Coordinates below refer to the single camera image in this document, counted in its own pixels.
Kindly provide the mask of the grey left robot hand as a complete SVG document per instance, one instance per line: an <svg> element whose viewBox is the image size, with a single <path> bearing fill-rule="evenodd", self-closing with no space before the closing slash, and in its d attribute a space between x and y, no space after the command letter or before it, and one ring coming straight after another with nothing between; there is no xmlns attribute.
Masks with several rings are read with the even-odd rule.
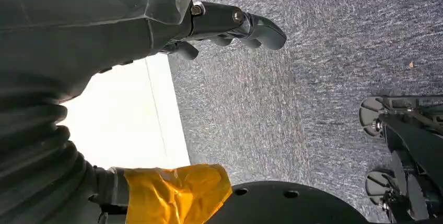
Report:
<svg viewBox="0 0 443 224"><path fill-rule="evenodd" d="M1 223L105 223L129 202L125 169L91 165L60 121L93 75L192 40L281 49L285 33L194 0L1 0Z"/></svg>

